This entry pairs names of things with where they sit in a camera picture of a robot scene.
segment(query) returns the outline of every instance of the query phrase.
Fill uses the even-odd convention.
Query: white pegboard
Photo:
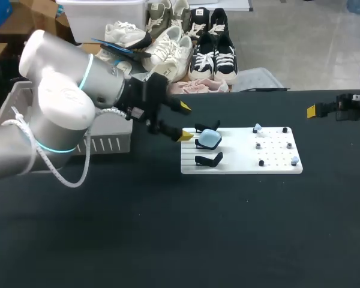
[[[194,141],[199,138],[194,128],[185,128],[194,134],[189,141],[181,142],[181,173],[183,174],[300,174],[302,163],[293,137],[288,128],[283,133],[283,127],[263,127],[257,133],[250,128],[219,128],[222,140],[215,150],[196,149]],[[215,158],[219,152],[224,157],[216,168],[197,166],[194,157],[204,156]],[[299,158],[296,166],[291,165],[292,158]]]

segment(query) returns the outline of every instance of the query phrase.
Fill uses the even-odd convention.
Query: white basket
[[[24,120],[28,122],[32,112],[33,94],[32,82],[15,83],[0,108],[0,125],[8,119],[15,119],[11,106],[16,107],[24,116]],[[132,120],[127,121],[113,113],[97,117],[92,126],[91,154],[128,153],[130,151],[132,125]],[[85,139],[77,145],[75,154],[85,154]]]
[[[254,68],[240,71],[232,92],[254,88],[283,88],[284,86],[265,68]]]
[[[105,27],[116,21],[129,22],[144,30],[146,0],[56,0],[63,5],[78,43],[104,40]]]

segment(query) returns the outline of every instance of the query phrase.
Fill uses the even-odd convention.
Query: white cable
[[[68,186],[70,188],[77,188],[79,186],[81,186],[87,176],[88,173],[88,168],[89,168],[89,160],[91,159],[91,129],[92,129],[92,125],[88,128],[87,132],[86,132],[86,150],[85,150],[85,162],[84,162],[84,169],[83,169],[83,173],[82,176],[80,177],[79,181],[77,181],[76,183],[72,183],[67,181],[56,169],[56,167],[52,164],[52,162],[49,160],[48,156],[46,155],[46,153],[44,152],[44,150],[40,147],[40,145],[37,143],[31,129],[29,129],[28,125],[25,123],[25,121],[23,120],[23,115],[20,114],[16,108],[13,109],[15,111],[16,114],[16,120],[11,119],[11,120],[7,120],[5,122],[3,122],[1,125],[16,125],[18,126],[23,132],[24,134],[28,137],[29,141],[31,142],[31,149],[32,149],[32,155],[31,155],[31,159],[27,165],[27,168],[21,173],[26,173],[29,170],[32,169],[32,166],[35,163],[35,159],[36,159],[36,153],[37,152],[40,157],[44,160],[45,164],[47,165],[47,167],[50,169],[50,171],[52,172],[52,174],[61,182],[63,183],[65,186]],[[105,114],[105,113],[114,113],[120,117],[125,118],[126,114],[118,109],[103,109],[100,110],[99,112],[96,113],[96,117]]]

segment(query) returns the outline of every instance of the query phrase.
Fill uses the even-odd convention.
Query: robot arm
[[[162,104],[185,115],[191,112],[167,96],[164,76],[154,73],[145,82],[125,79],[121,70],[42,30],[28,40],[19,71],[37,89],[30,117],[23,121],[17,115],[18,121],[0,126],[0,178],[62,167],[90,129],[96,107],[141,122],[150,133],[174,141],[193,136],[158,118]]]

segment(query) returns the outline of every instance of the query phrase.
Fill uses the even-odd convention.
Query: shoe
[[[171,83],[178,73],[178,67],[177,67],[176,63],[174,63],[174,62],[160,63],[160,64],[156,65],[151,70],[151,72],[149,72],[146,75],[146,77],[144,78],[144,81],[147,81],[154,73],[158,73],[160,75],[166,76],[168,79],[168,82]]]
[[[151,35],[148,32],[140,30],[128,22],[120,21],[114,25],[106,25],[104,40],[129,50],[143,49],[152,43]]]
[[[188,66],[192,56],[192,40],[189,36],[181,38],[179,43],[172,42],[171,52],[169,53],[165,62],[174,62],[177,66],[177,75],[172,80],[177,82],[184,78],[188,72]]]
[[[171,42],[179,42],[182,30],[178,26],[172,26],[166,29],[155,42],[150,45],[146,53],[150,53],[151,57],[143,58],[142,64],[146,71],[151,71],[156,65],[163,63],[171,50]]]
[[[190,24],[190,5],[187,0],[177,0],[170,12],[169,26],[179,26],[183,33],[188,31]]]
[[[191,20],[187,35],[192,41],[197,41],[204,32],[209,30],[209,10],[198,8],[191,10]]]
[[[228,31],[228,17],[224,9],[216,8],[211,16],[211,29],[209,33],[219,37],[221,34],[226,33],[229,35]]]
[[[191,80],[212,79],[214,69],[214,38],[203,33],[194,50],[188,75]]]
[[[169,0],[148,4],[149,20],[145,30],[151,34],[153,39],[159,37],[168,28],[171,9],[172,3]]]
[[[196,93],[227,93],[229,87],[224,80],[216,82],[209,79],[189,82],[177,82],[169,85],[169,94],[196,94]]]
[[[108,63],[113,61],[113,59],[116,57],[114,54],[112,54],[104,49],[100,49],[100,51],[95,56],[97,58],[99,58],[100,60],[103,60],[104,62],[108,62]]]
[[[228,85],[236,82],[238,63],[236,50],[228,34],[222,34],[215,47],[214,80],[225,80]]]

